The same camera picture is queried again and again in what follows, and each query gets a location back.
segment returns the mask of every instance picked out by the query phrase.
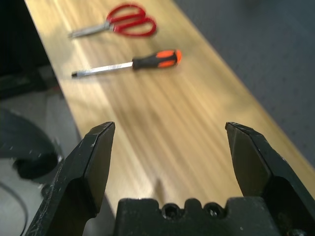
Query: black plastic part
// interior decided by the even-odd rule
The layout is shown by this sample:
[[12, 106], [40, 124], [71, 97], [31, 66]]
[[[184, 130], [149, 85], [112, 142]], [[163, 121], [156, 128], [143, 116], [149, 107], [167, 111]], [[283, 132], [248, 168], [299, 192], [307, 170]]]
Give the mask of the black plastic part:
[[13, 158], [21, 178], [34, 179], [51, 172], [58, 154], [48, 136], [27, 119], [0, 109], [0, 158]]
[[26, 236], [82, 235], [101, 206], [114, 131], [113, 122], [93, 128], [59, 166]]
[[165, 62], [165, 61], [175, 61], [174, 65], [177, 64], [177, 56], [176, 56], [176, 50], [173, 50], [174, 54], [170, 57], [166, 57], [166, 58], [157, 58], [156, 55], [157, 53], [145, 57], [145, 58], [133, 58], [132, 59], [132, 69], [134, 70], [138, 70], [138, 69], [142, 69], [142, 68], [158, 68], [158, 65], [161, 62]]
[[221, 219], [205, 212], [197, 199], [185, 202], [181, 217], [165, 218], [163, 209], [153, 199], [120, 200], [114, 236], [280, 236], [261, 197], [229, 199]]
[[241, 124], [225, 126], [235, 176], [244, 196], [261, 196], [286, 236], [293, 229], [315, 235], [315, 201], [265, 137]]

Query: wooden table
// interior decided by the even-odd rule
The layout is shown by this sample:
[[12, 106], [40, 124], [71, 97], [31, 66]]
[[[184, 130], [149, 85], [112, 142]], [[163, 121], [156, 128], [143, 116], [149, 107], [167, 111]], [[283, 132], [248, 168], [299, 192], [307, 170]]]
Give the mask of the wooden table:
[[[67, 38], [72, 30], [103, 22], [121, 2], [26, 0], [81, 135], [100, 123], [116, 123], [106, 187], [114, 211], [124, 197], [153, 197], [182, 207], [191, 197], [225, 205], [227, 198], [241, 196], [227, 121], [264, 134], [314, 197], [312, 167], [173, 1], [137, 0], [157, 21], [152, 38], [110, 32]], [[165, 49], [183, 52], [179, 66], [84, 80], [70, 76]]]

